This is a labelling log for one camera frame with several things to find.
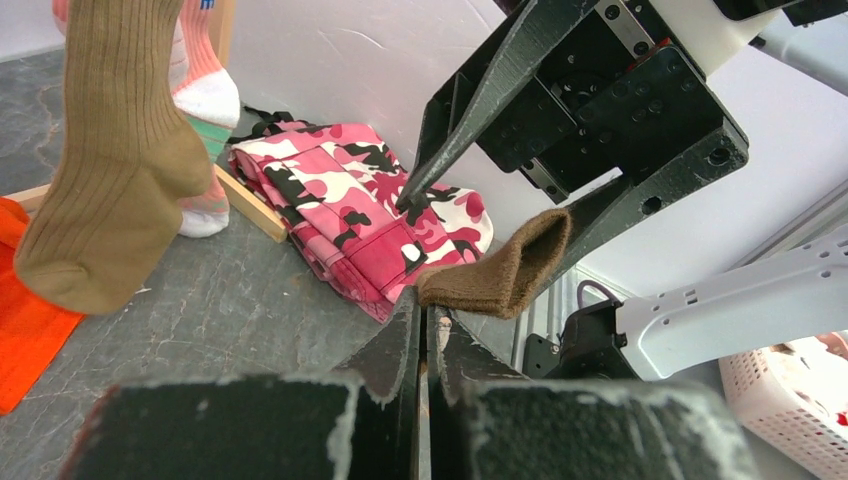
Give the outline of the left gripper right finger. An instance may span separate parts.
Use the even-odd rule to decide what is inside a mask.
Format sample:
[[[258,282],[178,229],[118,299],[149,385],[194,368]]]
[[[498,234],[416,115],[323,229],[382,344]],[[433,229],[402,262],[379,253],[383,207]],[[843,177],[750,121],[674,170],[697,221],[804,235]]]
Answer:
[[[427,311],[436,479],[755,479],[741,427],[697,383],[531,380],[459,316]]]

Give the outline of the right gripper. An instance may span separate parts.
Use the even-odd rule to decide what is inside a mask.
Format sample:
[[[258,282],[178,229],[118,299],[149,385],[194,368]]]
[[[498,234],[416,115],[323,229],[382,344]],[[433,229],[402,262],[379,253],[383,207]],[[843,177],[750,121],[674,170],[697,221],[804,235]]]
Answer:
[[[473,144],[568,206],[565,253],[535,295],[585,256],[741,169],[749,139],[648,2],[524,1],[450,82],[445,139],[418,150],[405,212]]]

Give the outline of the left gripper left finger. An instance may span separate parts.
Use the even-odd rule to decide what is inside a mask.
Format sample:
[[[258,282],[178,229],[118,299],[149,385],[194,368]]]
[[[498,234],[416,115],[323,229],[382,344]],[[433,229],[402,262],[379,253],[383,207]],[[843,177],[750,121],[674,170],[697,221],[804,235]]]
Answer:
[[[66,479],[414,479],[420,311],[324,373],[145,379],[95,404]]]

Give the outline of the brown tan sock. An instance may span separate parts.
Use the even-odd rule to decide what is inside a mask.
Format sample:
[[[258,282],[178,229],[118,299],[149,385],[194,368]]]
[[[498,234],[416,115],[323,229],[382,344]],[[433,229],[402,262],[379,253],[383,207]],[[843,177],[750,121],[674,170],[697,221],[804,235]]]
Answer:
[[[529,219],[495,253],[475,263],[433,267],[417,280],[423,307],[513,319],[525,310],[563,259],[573,227],[566,208]]]
[[[64,63],[64,146],[14,257],[34,294],[102,315],[124,306],[203,193],[211,165],[169,85],[178,1],[73,1]]]

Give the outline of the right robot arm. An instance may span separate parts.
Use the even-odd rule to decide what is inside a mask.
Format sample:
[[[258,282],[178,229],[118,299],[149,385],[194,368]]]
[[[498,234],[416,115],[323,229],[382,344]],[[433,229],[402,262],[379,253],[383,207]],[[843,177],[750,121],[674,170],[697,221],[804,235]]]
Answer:
[[[632,62],[584,102],[542,70],[564,59],[576,31],[592,24],[606,43],[620,24],[639,26],[619,1],[525,1],[433,96],[416,164],[398,205],[420,206],[426,191],[472,144],[529,178],[545,159],[573,172],[545,184],[562,194],[590,180],[590,164],[618,177],[573,203],[566,245],[541,257],[542,287],[585,255],[663,208],[740,169],[749,142],[706,86],[701,69],[668,35],[644,34]],[[582,307],[565,322],[557,353],[536,362],[539,336],[525,348],[535,378],[662,380],[723,357],[834,331],[847,307],[847,231],[653,297]]]

